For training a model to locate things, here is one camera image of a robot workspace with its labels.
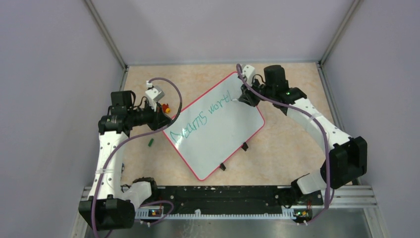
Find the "pink framed whiteboard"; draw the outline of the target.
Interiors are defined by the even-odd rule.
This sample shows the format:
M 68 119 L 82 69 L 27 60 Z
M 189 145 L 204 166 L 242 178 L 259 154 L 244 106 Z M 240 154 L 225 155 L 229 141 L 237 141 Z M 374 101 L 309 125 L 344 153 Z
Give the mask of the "pink framed whiteboard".
M 257 107 L 232 102 L 241 95 L 236 72 L 182 111 L 164 135 L 199 181 L 206 180 L 265 125 Z

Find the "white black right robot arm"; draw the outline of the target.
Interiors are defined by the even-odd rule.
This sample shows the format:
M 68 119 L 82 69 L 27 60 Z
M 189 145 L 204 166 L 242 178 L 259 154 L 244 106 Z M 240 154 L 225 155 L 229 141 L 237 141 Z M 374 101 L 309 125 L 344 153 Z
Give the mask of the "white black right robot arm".
M 315 191 L 329 192 L 366 174 L 366 140 L 343 132 L 314 107 L 300 88 L 290 87 L 282 66 L 265 67 L 261 80 L 257 79 L 256 69 L 251 65 L 237 64 L 236 70 L 243 82 L 239 102 L 251 107 L 261 101 L 272 103 L 298 123 L 325 153 L 319 170 L 291 183 L 290 197 L 294 203 L 304 204 Z

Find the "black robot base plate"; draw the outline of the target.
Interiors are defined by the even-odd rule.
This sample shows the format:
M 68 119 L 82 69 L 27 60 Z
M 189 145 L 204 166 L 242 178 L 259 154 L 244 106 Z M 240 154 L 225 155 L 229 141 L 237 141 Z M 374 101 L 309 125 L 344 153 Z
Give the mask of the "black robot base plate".
M 288 186 L 158 186 L 150 198 L 152 214 L 158 211 L 175 214 L 192 214 L 200 209 L 202 214 L 280 214 L 284 209 L 301 206 L 323 206 L 320 191 L 297 198 Z

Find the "green marker cap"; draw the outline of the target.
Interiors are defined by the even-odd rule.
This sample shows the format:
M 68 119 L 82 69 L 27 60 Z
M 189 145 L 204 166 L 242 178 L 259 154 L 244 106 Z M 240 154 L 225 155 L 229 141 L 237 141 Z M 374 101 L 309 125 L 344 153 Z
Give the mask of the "green marker cap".
M 153 144 L 153 142 L 154 142 L 154 139 L 152 138 L 152 139 L 150 139 L 150 141 L 148 142 L 148 146 L 149 147 L 151 147 L 152 146 L 152 144 Z

